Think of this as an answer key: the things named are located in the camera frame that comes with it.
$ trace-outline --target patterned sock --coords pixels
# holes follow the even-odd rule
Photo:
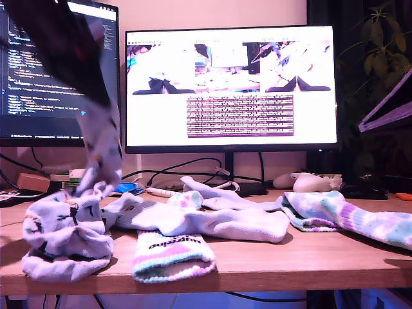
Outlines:
[[[102,198],[109,196],[122,177],[123,154],[120,145],[120,117],[116,102],[108,109],[89,104],[86,112],[78,115],[77,122],[82,129],[88,163],[81,182],[72,192],[79,197],[93,188],[97,180],[106,182]]]
[[[74,282],[106,267],[114,250],[100,217],[100,191],[80,198],[57,192],[33,204],[23,221],[23,238],[32,249],[23,272],[44,282]]]
[[[198,277],[215,267],[216,258],[200,235],[165,237],[159,232],[138,232],[132,276],[139,282]]]
[[[412,250],[412,214],[365,211],[346,202],[337,191],[286,192],[282,209],[286,213],[286,210],[293,209],[303,218],[323,222],[322,227],[340,227],[389,245]],[[305,231],[322,231],[316,225],[305,226],[306,229],[302,229],[300,225],[296,227]]]
[[[159,230],[165,236],[204,234],[227,239],[244,239],[278,243],[286,235],[288,217],[281,211],[269,213],[262,209],[214,212],[199,211],[203,198],[197,191],[176,194],[167,203],[133,201],[123,198],[123,205],[111,203],[106,213],[120,212],[115,225],[123,229]]]
[[[279,210],[279,206],[271,201],[262,203],[249,201],[241,198],[234,191],[211,188],[204,183],[194,181],[190,176],[184,176],[180,179],[185,184],[183,191],[198,191],[204,199],[203,206],[214,211],[221,209],[234,209],[237,211],[244,209],[262,209],[264,211]]]

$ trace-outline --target monitor bezel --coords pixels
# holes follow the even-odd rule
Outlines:
[[[84,4],[82,1],[72,0],[71,2]],[[101,3],[94,1],[96,5],[102,5],[107,8],[113,9],[116,13],[116,47],[117,47],[117,97],[118,97],[118,109],[121,112],[121,95],[120,95],[120,28],[119,28],[119,12],[118,7],[114,5],[107,5],[106,3]],[[61,139],[61,138],[12,138],[12,137],[0,137],[0,147],[84,147],[83,138],[76,139]]]
[[[222,27],[222,28],[185,28],[185,29],[152,29],[152,30],[126,30],[124,36],[124,59],[127,63],[127,34],[136,32],[173,32],[173,31],[196,31],[196,30],[241,30],[241,29],[262,29],[262,28],[320,28],[332,25],[314,26],[309,24],[293,24],[282,26],[242,26],[242,27]],[[233,145],[181,145],[181,146],[129,146],[127,144],[127,68],[124,70],[125,82],[125,106],[124,106],[124,149],[127,154],[149,154],[149,153],[248,153],[248,152],[276,152],[276,151],[312,151],[312,150],[334,150],[339,148],[339,135],[337,125],[337,109],[336,109],[336,142],[335,143],[310,143],[310,144],[233,144]],[[336,76],[334,73],[334,82],[336,88]]]

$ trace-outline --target wall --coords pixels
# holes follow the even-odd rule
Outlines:
[[[235,26],[273,26],[306,24],[306,0],[174,0],[174,1],[132,1],[103,0],[119,7],[120,21],[120,76],[122,86],[122,109],[124,110],[124,32],[126,30],[148,30],[168,28],[217,28]],[[143,134],[150,128],[142,128],[137,134]],[[83,167],[83,149],[36,148],[36,155],[44,165],[62,167]],[[1,153],[15,160],[38,166],[33,160],[30,148],[2,147]],[[124,174],[144,169],[163,169],[180,164],[193,158],[213,156],[223,160],[222,154],[129,154],[125,157]],[[257,153],[235,154],[235,173],[243,176],[260,177],[259,157]],[[305,166],[305,153],[264,153],[266,179],[298,170]],[[186,167],[185,171],[212,173],[214,162],[202,161]],[[24,169],[0,161],[3,172],[13,181]],[[143,174],[148,179],[150,174]],[[175,176],[158,176],[154,184],[179,183]]]

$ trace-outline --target desk surface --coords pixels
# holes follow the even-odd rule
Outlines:
[[[275,200],[281,191],[254,201]],[[146,200],[165,198],[143,194]],[[112,200],[108,198],[102,206]],[[349,200],[368,211],[412,212],[412,202],[393,196],[388,201]],[[289,226],[278,244],[208,238],[216,255],[217,271],[174,283],[145,285],[131,277],[136,232],[114,231],[115,253],[107,268],[72,284],[43,284],[26,277],[21,258],[29,246],[22,239],[22,203],[1,214],[2,295],[19,294],[136,294],[173,292],[227,292],[389,288],[412,286],[412,252],[350,232],[305,233]]]

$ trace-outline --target white sock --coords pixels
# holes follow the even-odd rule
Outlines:
[[[265,201],[257,203],[248,201],[238,196],[234,191],[211,188],[204,183],[196,182],[190,176],[180,178],[184,182],[183,191],[198,191],[203,197],[203,206],[206,206],[214,211],[220,209],[262,209],[264,211],[279,210],[279,206],[275,202]]]
[[[166,204],[154,201],[140,203],[127,197],[122,198],[122,201],[124,204],[121,207],[120,199],[113,202],[116,204],[111,203],[104,207],[102,216],[105,216],[108,209],[111,213],[118,209],[122,215],[116,220],[116,226],[124,229],[159,230],[164,236],[204,234],[227,239],[277,243],[284,238],[289,226],[288,217],[281,211],[199,211],[203,198],[196,191],[176,194]]]

